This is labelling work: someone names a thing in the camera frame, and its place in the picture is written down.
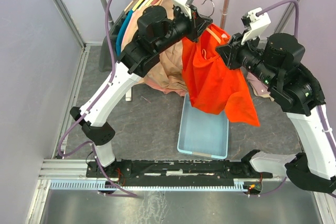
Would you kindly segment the orange plastic hanger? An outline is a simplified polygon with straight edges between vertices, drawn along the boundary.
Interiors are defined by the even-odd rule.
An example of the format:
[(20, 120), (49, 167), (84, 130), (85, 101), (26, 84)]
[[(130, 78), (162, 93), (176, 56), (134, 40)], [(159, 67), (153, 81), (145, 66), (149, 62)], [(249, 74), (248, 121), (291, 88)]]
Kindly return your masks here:
[[(215, 4), (212, 0), (204, 0), (201, 5), (204, 5), (206, 2), (210, 2), (212, 5), (212, 12), (208, 15), (208, 17), (212, 17), (215, 11)], [(229, 40), (229, 34), (213, 23), (206, 28), (206, 31), (216, 40), (219, 46), (227, 43)]]

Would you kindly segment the orange t shirt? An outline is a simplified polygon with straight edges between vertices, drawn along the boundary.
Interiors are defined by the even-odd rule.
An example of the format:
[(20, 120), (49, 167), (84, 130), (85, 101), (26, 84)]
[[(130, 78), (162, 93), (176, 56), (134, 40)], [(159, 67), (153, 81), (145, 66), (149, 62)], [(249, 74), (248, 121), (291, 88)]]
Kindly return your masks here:
[(182, 39), (182, 78), (192, 107), (210, 114), (225, 112), (233, 123), (259, 126), (248, 85), (240, 69), (230, 70), (205, 31), (198, 42)]

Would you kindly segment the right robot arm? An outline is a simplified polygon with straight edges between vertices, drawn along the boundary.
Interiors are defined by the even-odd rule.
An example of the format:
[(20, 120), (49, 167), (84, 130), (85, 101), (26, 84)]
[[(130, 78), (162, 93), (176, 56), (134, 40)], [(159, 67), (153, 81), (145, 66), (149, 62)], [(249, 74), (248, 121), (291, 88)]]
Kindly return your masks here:
[(243, 41), (242, 34), (235, 34), (216, 52), (229, 69), (243, 67), (267, 86), (294, 125), (303, 151), (278, 155), (253, 150), (245, 156), (241, 172), (246, 177), (264, 172), (280, 175), (300, 189), (334, 196), (335, 139), (322, 87), (301, 63), (305, 48), (286, 33), (271, 35), (264, 49), (258, 44), (259, 39)]

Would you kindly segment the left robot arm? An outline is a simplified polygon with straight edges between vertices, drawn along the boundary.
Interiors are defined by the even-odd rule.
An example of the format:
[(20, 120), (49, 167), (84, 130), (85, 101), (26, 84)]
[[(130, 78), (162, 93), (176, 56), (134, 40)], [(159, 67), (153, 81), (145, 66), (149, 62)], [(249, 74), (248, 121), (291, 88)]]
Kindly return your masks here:
[(146, 8), (137, 20), (138, 29), (132, 40), (121, 51), (112, 71), (93, 97), (81, 107), (72, 107), (70, 114), (92, 142), (93, 152), (99, 160), (98, 171), (105, 177), (116, 171), (112, 139), (115, 130), (107, 118), (118, 102), (141, 78), (159, 63), (160, 53), (187, 38), (192, 42), (213, 22), (198, 13), (195, 6), (187, 14), (179, 6), (173, 8), (169, 19), (162, 6)]

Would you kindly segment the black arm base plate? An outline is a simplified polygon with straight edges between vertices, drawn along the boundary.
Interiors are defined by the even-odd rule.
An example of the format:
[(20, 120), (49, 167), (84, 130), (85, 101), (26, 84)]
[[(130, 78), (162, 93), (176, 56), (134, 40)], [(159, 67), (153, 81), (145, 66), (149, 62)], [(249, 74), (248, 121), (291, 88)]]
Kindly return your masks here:
[(89, 162), (88, 178), (107, 175), (122, 186), (232, 186), (234, 179), (268, 179), (271, 173), (255, 171), (247, 162), (211, 161), (145, 161), (123, 159), (100, 169), (97, 162)]

